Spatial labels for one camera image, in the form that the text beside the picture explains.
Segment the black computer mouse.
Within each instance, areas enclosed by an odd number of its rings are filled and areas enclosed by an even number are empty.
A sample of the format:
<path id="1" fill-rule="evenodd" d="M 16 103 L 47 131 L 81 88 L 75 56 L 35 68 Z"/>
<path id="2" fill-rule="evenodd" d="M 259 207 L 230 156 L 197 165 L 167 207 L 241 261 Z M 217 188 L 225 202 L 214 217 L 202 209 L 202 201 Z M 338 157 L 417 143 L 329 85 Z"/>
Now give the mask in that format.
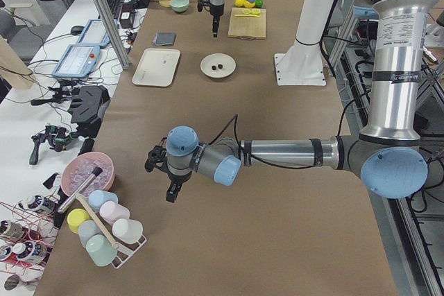
<path id="1" fill-rule="evenodd" d="M 83 30 L 84 30 L 84 26 L 76 25 L 71 28 L 70 34 L 73 36 L 77 36 L 77 35 L 80 35 L 83 32 Z"/>

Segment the pastel cups rack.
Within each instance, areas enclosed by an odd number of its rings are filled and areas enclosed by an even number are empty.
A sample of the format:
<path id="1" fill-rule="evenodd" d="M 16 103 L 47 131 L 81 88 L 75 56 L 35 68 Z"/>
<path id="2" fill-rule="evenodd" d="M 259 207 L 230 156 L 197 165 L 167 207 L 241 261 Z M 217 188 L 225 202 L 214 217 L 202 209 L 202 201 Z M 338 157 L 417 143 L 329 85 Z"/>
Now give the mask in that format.
<path id="1" fill-rule="evenodd" d="M 101 219 L 96 215 L 93 209 L 89 206 L 86 198 L 83 195 L 78 194 L 76 196 L 77 201 L 82 204 L 83 208 L 88 212 L 91 219 L 97 224 L 99 229 L 101 230 L 101 235 L 104 235 L 111 243 L 114 249 L 117 249 L 117 256 L 114 258 L 113 262 L 109 265 L 112 265 L 115 269 L 120 268 L 127 261 L 129 261 L 135 253 L 142 248 L 144 244 L 147 242 L 147 238 L 142 234 L 142 237 L 133 244 L 127 244 L 121 241 L 119 238 L 115 237 L 108 230 L 108 228 L 102 223 Z"/>

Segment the blue teach pendant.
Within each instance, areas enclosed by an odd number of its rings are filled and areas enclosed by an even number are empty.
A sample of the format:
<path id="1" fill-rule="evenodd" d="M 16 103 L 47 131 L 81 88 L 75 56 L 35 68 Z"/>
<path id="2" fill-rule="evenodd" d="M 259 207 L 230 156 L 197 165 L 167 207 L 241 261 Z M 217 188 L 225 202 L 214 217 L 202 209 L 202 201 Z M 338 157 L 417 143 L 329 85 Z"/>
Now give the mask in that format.
<path id="1" fill-rule="evenodd" d="M 52 72 L 55 78 L 85 78 L 92 71 L 101 49 L 98 44 L 70 44 Z"/>
<path id="2" fill-rule="evenodd" d="M 101 19 L 90 19 L 77 40 L 78 44 L 97 44 L 100 48 L 108 45 L 110 38 Z"/>

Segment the grey folded cloth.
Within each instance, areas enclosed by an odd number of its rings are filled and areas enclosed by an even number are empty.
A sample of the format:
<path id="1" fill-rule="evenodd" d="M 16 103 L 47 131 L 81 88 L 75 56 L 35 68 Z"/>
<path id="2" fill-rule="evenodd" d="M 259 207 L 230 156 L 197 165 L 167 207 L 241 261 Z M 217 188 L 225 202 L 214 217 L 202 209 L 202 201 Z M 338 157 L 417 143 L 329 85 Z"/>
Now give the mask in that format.
<path id="1" fill-rule="evenodd" d="M 176 40 L 176 34 L 171 32 L 159 32 L 153 38 L 155 46 L 173 46 Z"/>

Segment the blue teach pendant lower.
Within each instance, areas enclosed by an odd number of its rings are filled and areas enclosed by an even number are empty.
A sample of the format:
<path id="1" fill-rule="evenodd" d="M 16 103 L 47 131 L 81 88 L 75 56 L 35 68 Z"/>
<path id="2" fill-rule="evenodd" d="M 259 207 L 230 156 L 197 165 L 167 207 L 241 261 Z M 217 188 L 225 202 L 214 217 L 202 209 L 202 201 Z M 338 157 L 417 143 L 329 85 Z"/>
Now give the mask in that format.
<path id="1" fill-rule="evenodd" d="M 85 78 L 92 71 L 101 49 L 98 44 L 70 44 L 52 72 L 55 78 Z"/>

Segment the black keyboard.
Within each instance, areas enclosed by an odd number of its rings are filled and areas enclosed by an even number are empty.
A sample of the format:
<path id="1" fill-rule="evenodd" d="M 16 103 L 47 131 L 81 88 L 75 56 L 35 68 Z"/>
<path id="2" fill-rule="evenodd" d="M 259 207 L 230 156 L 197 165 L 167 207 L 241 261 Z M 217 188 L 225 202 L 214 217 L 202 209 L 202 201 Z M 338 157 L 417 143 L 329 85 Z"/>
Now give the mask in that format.
<path id="1" fill-rule="evenodd" d="M 106 0 L 106 2 L 108 4 L 108 8 L 110 9 L 112 17 L 114 19 L 118 19 L 122 5 L 122 0 Z"/>

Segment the white rabbit tray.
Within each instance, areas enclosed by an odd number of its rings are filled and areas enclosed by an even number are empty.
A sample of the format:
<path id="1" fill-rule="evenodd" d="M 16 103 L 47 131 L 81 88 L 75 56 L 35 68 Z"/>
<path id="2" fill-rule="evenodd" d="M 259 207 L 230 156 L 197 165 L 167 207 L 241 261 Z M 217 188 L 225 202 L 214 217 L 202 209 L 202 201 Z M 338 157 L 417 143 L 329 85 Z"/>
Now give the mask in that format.
<path id="1" fill-rule="evenodd" d="M 139 86 L 168 87 L 172 82 L 180 59 L 177 49 L 148 48 L 142 53 L 132 78 Z"/>

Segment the pink bowl with ice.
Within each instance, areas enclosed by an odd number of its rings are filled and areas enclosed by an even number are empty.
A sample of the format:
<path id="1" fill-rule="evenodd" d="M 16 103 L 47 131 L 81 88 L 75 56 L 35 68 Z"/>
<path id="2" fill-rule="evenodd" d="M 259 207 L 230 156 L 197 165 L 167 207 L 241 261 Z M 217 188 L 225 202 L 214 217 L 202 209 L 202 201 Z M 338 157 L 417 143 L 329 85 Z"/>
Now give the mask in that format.
<path id="1" fill-rule="evenodd" d="M 102 172 L 81 193 L 87 197 L 95 190 L 109 190 L 114 182 L 112 160 L 105 153 L 88 152 L 77 156 L 63 171 L 61 188 L 65 195 L 70 196 L 97 167 L 101 168 Z"/>

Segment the black-tipped metal stirrer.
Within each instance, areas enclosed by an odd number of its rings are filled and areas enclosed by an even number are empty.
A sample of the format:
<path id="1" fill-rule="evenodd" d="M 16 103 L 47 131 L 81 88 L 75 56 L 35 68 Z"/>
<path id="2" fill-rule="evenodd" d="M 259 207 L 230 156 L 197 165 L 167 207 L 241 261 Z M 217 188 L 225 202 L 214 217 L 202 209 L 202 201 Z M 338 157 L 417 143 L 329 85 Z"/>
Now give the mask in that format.
<path id="1" fill-rule="evenodd" d="M 76 199 L 76 196 L 86 189 L 101 173 L 103 169 L 95 167 L 92 173 L 83 181 L 83 183 L 58 207 L 57 212 L 63 214 Z"/>

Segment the pink cup on rack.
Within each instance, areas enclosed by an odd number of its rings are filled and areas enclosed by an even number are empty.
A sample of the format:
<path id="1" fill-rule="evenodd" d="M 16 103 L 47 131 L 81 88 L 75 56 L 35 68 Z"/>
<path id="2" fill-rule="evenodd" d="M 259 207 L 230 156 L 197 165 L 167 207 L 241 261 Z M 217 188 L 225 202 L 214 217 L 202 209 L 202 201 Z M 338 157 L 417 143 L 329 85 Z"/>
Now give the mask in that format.
<path id="1" fill-rule="evenodd" d="M 107 224 L 113 225 L 121 218 L 129 219 L 130 211 L 128 208 L 117 202 L 107 201 L 101 205 L 99 215 Z"/>

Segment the grey cup on rack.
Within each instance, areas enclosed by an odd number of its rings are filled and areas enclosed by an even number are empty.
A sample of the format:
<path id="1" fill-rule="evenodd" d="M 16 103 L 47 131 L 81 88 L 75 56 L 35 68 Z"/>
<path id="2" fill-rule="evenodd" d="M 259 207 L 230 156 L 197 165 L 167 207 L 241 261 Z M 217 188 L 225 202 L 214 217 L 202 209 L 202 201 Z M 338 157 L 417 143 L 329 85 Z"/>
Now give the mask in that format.
<path id="1" fill-rule="evenodd" d="M 78 228 L 80 243 L 84 248 L 86 248 L 88 240 L 98 234 L 101 234 L 101 230 L 93 220 L 84 221 Z"/>

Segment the beige round plate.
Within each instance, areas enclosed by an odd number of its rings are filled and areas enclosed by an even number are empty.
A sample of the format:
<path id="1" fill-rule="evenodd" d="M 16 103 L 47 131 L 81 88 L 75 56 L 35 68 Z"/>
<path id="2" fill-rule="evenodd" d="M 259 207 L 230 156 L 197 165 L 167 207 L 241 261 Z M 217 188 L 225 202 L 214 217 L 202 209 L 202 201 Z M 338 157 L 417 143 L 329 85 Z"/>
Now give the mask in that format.
<path id="1" fill-rule="evenodd" d="M 236 62 L 230 55 L 213 53 L 200 62 L 200 70 L 210 78 L 220 79 L 230 76 L 236 69 Z"/>

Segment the aluminium frame post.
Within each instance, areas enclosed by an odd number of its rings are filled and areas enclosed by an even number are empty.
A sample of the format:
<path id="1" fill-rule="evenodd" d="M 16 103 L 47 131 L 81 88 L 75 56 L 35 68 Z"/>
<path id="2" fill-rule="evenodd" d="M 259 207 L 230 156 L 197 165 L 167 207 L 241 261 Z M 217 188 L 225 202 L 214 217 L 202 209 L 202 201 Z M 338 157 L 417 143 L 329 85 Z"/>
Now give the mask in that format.
<path id="1" fill-rule="evenodd" d="M 125 70 L 129 67 L 129 58 L 125 48 L 123 47 L 119 31 L 114 22 L 114 17 L 112 16 L 108 3 L 106 0 L 93 0 L 93 2 L 99 12 L 103 25 L 105 27 L 105 31 L 110 38 L 111 45 L 120 62 L 120 65 L 122 66 L 122 69 Z"/>

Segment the mint cup on rack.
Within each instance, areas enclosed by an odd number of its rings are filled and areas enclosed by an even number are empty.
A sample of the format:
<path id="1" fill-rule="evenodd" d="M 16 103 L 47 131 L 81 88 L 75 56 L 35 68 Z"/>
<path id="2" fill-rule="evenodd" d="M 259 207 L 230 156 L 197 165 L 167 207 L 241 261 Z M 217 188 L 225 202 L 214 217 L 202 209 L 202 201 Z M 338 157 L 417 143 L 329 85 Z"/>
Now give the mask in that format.
<path id="1" fill-rule="evenodd" d="M 109 265 L 117 256 L 117 249 L 114 249 L 108 239 L 101 234 L 91 237 L 87 241 L 85 249 L 99 267 Z"/>

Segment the blue cup on rack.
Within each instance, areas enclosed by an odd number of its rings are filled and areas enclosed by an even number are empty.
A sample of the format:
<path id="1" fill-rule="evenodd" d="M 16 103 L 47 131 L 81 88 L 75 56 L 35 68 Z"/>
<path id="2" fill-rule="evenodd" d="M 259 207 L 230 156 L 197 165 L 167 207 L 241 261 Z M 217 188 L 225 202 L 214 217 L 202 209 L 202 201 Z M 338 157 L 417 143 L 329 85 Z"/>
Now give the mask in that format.
<path id="1" fill-rule="evenodd" d="M 119 199 L 115 193 L 104 190 L 95 190 L 88 196 L 88 204 L 95 212 L 107 201 L 118 203 Z"/>

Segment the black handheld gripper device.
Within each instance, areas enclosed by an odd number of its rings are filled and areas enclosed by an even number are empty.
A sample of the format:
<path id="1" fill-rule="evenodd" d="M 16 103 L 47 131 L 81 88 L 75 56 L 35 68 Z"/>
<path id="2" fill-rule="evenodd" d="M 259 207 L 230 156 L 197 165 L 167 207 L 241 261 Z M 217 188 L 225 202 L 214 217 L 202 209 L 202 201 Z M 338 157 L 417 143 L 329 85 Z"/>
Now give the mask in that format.
<path id="1" fill-rule="evenodd" d="M 34 143 L 34 148 L 29 158 L 29 164 L 36 165 L 38 163 L 39 148 L 42 143 L 47 141 L 50 145 L 50 149 L 56 152 L 62 152 L 78 137 L 79 135 L 77 131 L 70 132 L 62 126 L 46 125 L 44 132 L 39 132 L 31 137 Z"/>

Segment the blue teach pendant upper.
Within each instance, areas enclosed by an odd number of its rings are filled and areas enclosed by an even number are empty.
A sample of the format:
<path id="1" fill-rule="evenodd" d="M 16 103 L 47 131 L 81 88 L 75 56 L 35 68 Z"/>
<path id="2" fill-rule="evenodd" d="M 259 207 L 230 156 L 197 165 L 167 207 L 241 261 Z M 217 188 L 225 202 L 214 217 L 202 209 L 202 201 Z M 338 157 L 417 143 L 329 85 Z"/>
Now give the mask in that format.
<path id="1" fill-rule="evenodd" d="M 101 19 L 90 19 L 77 40 L 78 44 L 97 44 L 100 48 L 108 45 L 110 38 Z"/>

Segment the wooden cutting board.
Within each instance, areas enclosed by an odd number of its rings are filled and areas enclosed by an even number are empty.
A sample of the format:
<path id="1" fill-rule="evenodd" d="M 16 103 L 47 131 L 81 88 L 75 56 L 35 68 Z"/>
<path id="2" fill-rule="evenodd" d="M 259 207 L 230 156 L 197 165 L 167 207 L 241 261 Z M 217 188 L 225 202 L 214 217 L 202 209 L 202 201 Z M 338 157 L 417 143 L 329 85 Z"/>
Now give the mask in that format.
<path id="1" fill-rule="evenodd" d="M 242 14 L 244 8 L 232 8 L 228 37 L 246 38 L 252 40 L 264 40 L 266 38 L 266 9 L 261 9 L 261 17 L 234 17 L 235 14 Z"/>

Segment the mint green bowl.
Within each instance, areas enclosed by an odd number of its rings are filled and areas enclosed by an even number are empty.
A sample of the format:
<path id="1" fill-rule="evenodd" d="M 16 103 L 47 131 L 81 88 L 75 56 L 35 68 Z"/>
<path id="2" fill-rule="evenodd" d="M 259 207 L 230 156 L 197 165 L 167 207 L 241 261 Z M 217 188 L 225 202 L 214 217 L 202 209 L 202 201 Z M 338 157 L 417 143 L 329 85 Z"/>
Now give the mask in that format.
<path id="1" fill-rule="evenodd" d="M 171 0 L 170 7 L 174 12 L 182 13 L 185 12 L 189 8 L 190 1 L 189 0 Z"/>

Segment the dark red cherry pair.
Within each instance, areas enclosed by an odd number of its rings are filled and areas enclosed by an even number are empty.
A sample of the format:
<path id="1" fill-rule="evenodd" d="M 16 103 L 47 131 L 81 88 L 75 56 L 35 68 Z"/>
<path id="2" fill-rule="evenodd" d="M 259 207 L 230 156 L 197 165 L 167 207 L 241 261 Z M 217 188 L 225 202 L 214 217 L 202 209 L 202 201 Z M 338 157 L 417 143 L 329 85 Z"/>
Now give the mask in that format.
<path id="1" fill-rule="evenodd" d="M 216 71 L 217 69 L 222 69 L 222 68 L 223 68 L 223 65 L 222 65 L 222 64 L 217 64 L 217 65 L 213 64 L 213 65 L 211 66 L 211 69 L 212 69 L 213 71 Z"/>

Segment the yellow lemon near lime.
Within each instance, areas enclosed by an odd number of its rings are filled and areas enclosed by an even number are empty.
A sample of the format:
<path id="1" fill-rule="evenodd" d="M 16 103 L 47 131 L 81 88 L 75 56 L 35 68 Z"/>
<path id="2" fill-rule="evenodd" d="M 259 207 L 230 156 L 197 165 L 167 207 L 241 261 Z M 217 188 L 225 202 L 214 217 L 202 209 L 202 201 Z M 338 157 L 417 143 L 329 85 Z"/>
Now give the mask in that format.
<path id="1" fill-rule="evenodd" d="M 256 3 L 255 2 L 249 2 L 247 0 L 244 1 L 244 8 L 255 8 Z"/>

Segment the bottle rack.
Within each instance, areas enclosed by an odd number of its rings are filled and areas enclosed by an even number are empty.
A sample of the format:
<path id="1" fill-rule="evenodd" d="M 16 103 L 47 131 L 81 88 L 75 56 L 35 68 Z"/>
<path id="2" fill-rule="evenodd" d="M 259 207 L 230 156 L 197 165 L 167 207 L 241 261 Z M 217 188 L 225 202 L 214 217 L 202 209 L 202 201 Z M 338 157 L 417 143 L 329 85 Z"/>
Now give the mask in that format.
<path id="1" fill-rule="evenodd" d="M 11 268 L 43 270 L 58 227 L 52 197 L 32 195 L 15 204 L 1 201 L 1 262 Z"/>

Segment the yellow lemon outer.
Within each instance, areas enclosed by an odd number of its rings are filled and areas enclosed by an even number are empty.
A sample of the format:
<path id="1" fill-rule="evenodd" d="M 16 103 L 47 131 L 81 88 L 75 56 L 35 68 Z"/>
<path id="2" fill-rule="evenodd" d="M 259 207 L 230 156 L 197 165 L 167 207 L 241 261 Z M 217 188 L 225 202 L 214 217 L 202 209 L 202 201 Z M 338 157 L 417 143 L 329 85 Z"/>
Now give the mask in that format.
<path id="1" fill-rule="evenodd" d="M 234 6 L 238 8 L 243 8 L 245 6 L 246 0 L 235 0 Z"/>

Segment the white cup on rack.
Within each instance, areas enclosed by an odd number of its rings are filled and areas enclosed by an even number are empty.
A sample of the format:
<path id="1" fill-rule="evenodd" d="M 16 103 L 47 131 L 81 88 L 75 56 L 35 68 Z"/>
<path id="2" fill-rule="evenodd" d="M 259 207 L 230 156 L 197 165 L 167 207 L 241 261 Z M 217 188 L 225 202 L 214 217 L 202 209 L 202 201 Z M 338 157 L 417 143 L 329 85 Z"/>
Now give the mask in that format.
<path id="1" fill-rule="evenodd" d="M 127 244 L 136 243 L 143 234 L 143 225 L 138 220 L 120 218 L 114 222 L 112 233 Z"/>

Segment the yellow cup on rack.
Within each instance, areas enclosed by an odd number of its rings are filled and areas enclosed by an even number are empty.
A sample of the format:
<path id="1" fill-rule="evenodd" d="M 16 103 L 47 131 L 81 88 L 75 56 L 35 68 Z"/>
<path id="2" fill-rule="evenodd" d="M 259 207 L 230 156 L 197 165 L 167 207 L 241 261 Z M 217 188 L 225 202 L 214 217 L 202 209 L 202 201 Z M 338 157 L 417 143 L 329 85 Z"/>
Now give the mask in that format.
<path id="1" fill-rule="evenodd" d="M 90 215 L 88 212 L 81 208 L 73 209 L 67 215 L 69 229 L 75 234 L 78 233 L 79 227 L 89 219 Z"/>

